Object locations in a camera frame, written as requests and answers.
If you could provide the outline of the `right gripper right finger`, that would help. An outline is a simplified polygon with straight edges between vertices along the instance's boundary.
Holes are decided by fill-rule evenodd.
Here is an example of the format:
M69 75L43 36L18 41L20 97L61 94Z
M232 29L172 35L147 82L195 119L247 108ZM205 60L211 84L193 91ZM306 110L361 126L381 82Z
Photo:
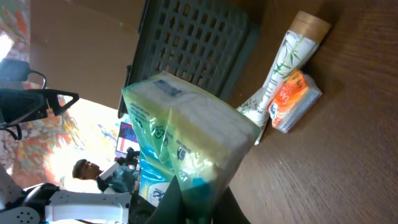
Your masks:
M213 211L213 224L250 224L229 187Z

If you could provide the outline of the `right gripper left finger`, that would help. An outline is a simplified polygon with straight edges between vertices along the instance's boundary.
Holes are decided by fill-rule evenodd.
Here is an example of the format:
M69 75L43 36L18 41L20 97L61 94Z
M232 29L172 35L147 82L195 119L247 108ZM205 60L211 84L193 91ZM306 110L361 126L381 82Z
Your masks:
M185 224L182 194L176 176L146 224Z

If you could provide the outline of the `teal tissue packet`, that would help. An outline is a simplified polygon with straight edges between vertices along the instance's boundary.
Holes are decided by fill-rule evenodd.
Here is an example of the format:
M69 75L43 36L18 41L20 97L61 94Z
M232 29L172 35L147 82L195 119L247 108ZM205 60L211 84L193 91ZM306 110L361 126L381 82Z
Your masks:
M166 71L121 92L141 146L172 166L188 217L209 215L254 145L259 127Z

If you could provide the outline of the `orange tissue packet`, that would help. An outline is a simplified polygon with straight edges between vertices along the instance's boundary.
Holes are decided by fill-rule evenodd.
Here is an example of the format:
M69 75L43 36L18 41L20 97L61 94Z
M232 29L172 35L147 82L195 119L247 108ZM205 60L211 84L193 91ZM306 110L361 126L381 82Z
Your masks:
M272 127L288 133L321 95L311 76L294 70L268 106Z

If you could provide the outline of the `white bamboo print tube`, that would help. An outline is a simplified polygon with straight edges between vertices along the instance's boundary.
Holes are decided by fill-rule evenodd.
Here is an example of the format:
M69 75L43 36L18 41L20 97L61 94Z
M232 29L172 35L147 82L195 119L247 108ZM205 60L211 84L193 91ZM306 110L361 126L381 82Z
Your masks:
M264 84L237 110L260 127L255 145L261 141L269 119L267 107L292 71L303 67L315 53L331 24L307 12L299 11L277 51Z

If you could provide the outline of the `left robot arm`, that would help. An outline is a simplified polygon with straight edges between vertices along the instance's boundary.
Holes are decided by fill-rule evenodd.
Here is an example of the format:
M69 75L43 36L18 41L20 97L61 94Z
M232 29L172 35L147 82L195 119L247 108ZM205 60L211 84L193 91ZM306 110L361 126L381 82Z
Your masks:
M48 109L56 116L64 114L79 99L76 93L46 86L28 90L2 86L1 130L18 141L22 138L20 123L46 118ZM109 189L103 194L71 192L50 183L23 189L8 173L9 168L11 164L1 163L1 223L130 221L129 193L117 194Z

